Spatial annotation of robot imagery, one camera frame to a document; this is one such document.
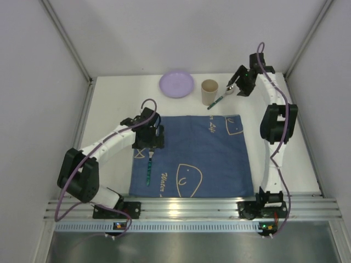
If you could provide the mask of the blue cloth placemat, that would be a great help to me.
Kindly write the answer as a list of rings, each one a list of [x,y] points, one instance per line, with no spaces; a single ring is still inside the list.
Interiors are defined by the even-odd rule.
[[[163,117],[165,146],[152,157],[135,150],[129,195],[233,198],[254,194],[244,128],[239,115]]]

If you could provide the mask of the green handled fork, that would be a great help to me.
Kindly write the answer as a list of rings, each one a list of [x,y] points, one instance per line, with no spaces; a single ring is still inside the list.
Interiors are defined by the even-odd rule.
[[[146,175],[146,186],[150,185],[151,180],[151,170],[152,170],[152,157],[154,155],[154,149],[149,149],[149,160],[148,160],[148,167],[147,167],[147,175]]]

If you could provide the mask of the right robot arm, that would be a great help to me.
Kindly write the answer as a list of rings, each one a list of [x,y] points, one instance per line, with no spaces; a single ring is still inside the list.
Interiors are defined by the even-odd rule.
[[[259,127],[266,157],[265,172],[254,207],[259,211],[285,210],[282,189],[286,183],[281,168],[286,145],[294,133],[298,107],[289,103],[278,86],[274,68],[266,65],[264,53],[260,51],[250,55],[249,68],[241,65],[237,69],[227,87],[237,88],[238,96],[248,97],[259,84],[263,86],[262,97],[267,105]]]

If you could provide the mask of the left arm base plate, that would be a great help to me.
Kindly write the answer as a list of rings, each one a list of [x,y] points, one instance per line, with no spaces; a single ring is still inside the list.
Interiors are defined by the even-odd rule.
[[[115,210],[122,211],[128,214],[132,219],[138,219],[141,212],[141,203],[140,202],[119,202],[114,207]],[[93,219],[126,219],[127,217],[123,214],[112,212],[106,210],[105,208],[101,208],[98,206],[94,206]]]

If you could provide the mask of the beige cup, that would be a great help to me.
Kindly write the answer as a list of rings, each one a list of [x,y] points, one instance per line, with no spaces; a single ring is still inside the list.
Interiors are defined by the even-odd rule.
[[[207,79],[201,83],[202,103],[205,106],[209,106],[211,103],[214,102],[217,95],[218,87],[218,83],[213,79]]]

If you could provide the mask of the green handled spoon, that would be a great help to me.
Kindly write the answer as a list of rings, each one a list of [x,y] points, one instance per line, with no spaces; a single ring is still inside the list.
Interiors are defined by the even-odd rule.
[[[226,90],[225,90],[225,93],[220,96],[217,100],[215,100],[213,103],[211,103],[209,106],[208,106],[208,110],[210,110],[211,108],[213,108],[217,103],[219,103],[221,100],[223,100],[226,96],[232,94],[234,92],[234,86],[233,85],[230,85],[230,86],[227,86]]]

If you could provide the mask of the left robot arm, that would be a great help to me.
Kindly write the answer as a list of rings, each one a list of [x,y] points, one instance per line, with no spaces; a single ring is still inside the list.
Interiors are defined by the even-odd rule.
[[[82,203],[116,209],[122,196],[100,183],[100,168],[124,148],[136,150],[164,147],[160,115],[144,108],[134,118],[126,118],[108,135],[77,150],[69,149],[58,177],[58,187]]]

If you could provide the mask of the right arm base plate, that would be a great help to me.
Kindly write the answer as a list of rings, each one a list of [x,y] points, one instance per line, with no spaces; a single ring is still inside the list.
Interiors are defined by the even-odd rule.
[[[240,219],[273,219],[285,218],[288,212],[286,202],[258,204],[256,201],[243,201],[237,203]]]

